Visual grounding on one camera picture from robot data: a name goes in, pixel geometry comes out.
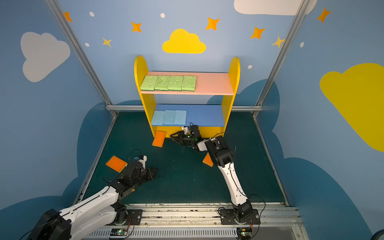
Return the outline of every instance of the metal vent grille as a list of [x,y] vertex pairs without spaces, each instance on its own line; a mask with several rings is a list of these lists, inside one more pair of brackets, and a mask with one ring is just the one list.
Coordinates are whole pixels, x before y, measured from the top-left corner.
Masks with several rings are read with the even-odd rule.
[[188,238],[188,237],[237,237],[236,231],[231,228],[159,228],[135,229],[133,238]]
[[[121,239],[119,236],[109,236],[108,228],[100,228],[84,239]],[[197,237],[237,237],[236,228],[216,227],[216,228],[138,228],[135,229],[130,238],[197,238]]]
[[99,228],[96,231],[91,232],[88,236],[83,239],[108,239],[111,234],[110,228]]

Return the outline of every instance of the blue sponge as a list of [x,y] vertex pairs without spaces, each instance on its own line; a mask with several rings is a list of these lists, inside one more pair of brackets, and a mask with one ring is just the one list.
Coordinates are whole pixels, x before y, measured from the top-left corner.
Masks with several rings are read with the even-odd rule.
[[174,125],[177,110],[166,110],[163,118],[164,125]]
[[155,111],[152,117],[152,122],[151,122],[152,126],[163,125],[164,114],[165,114],[165,111]]
[[187,111],[176,110],[175,125],[185,125],[186,120],[187,120]]

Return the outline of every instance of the yellow star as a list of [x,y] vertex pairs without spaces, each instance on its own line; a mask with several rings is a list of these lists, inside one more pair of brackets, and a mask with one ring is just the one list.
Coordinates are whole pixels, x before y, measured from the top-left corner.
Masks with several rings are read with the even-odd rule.
[[66,13],[64,13],[64,16],[65,16],[65,18],[68,20],[68,21],[72,21],[72,19],[70,18],[70,12],[66,12]]
[[277,46],[280,48],[280,45],[281,45],[282,42],[284,42],[284,40],[285,40],[285,39],[282,39],[282,40],[281,40],[281,39],[280,39],[280,36],[278,36],[278,37],[277,37],[277,41],[276,41],[276,43],[272,44],[272,46],[273,46],[273,45],[277,45]]
[[133,23],[133,22],[131,22],[131,23],[132,23],[132,25],[133,25],[133,30],[132,30],[132,32],[134,32],[134,31],[141,32],[141,30],[140,30],[140,25],[141,25],[141,23],[138,23],[138,24]]
[[216,31],[216,24],[219,21],[219,19],[210,19],[208,18],[208,26],[205,30],[213,29]]
[[265,28],[263,29],[258,29],[257,27],[255,27],[255,31],[253,33],[253,35],[251,36],[251,38],[258,38],[260,39],[261,36],[262,36],[262,32],[265,30]]
[[104,38],[103,38],[103,40],[104,40],[104,43],[103,43],[103,45],[108,45],[110,48],[111,48],[111,45],[109,44],[109,42],[110,41],[112,41],[112,40],[105,40]]
[[324,20],[325,20],[325,18],[328,16],[328,14],[330,14],[331,13],[331,11],[327,11],[327,10],[325,10],[325,8],[324,8],[324,10],[323,10],[323,12],[321,13],[321,15],[317,18],[318,20],[321,20],[321,23],[323,23],[324,22]]

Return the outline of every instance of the dark green floor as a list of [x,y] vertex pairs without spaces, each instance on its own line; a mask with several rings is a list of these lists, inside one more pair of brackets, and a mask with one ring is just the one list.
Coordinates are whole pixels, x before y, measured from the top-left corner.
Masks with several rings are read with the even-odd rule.
[[[249,112],[231,113],[226,131],[236,138],[234,163],[245,193],[258,194],[266,202],[284,202],[252,115]],[[225,139],[233,150],[233,137],[225,134]],[[83,199],[106,186],[103,177],[106,180],[116,177],[118,173],[105,165],[113,155],[127,161],[130,152],[139,148],[148,157],[146,166],[157,167],[159,172],[153,181],[137,187],[123,203],[231,201],[219,169],[202,163],[207,152],[195,152],[171,139],[166,139],[162,148],[153,147],[152,141],[144,112],[119,113]],[[251,202],[259,201],[251,197]]]

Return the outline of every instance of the pink shelf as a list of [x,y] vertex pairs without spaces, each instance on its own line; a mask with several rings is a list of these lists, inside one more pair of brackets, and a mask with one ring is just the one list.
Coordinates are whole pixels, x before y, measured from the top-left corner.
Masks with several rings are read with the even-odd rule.
[[196,76],[195,91],[141,91],[142,94],[233,95],[228,73],[148,72],[148,75]]

